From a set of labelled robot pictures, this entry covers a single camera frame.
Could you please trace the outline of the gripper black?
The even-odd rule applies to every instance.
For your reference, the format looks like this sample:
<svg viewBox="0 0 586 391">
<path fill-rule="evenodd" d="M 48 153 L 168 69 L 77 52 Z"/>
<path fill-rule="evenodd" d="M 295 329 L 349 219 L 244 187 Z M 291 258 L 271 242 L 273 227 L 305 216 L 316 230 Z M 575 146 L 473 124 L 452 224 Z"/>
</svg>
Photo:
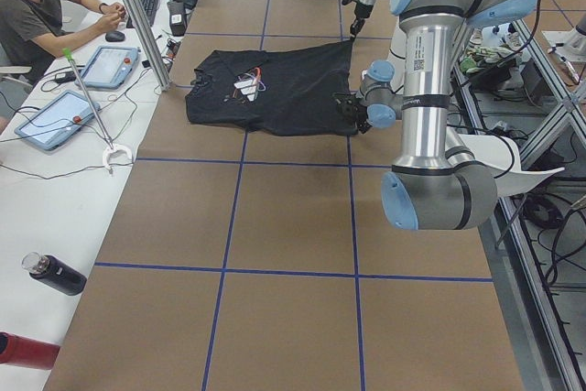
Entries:
<svg viewBox="0 0 586 391">
<path fill-rule="evenodd" d="M 357 36 L 363 29 L 365 19 L 369 18 L 372 14 L 374 6 L 371 4 L 365 4 L 361 1 L 356 2 L 355 6 L 355 19 L 350 25 L 350 39 L 356 39 Z"/>
<path fill-rule="evenodd" d="M 365 134 L 372 128 L 368 121 L 367 108 L 361 104 L 353 105 L 353 120 L 358 132 L 361 134 Z"/>
</svg>

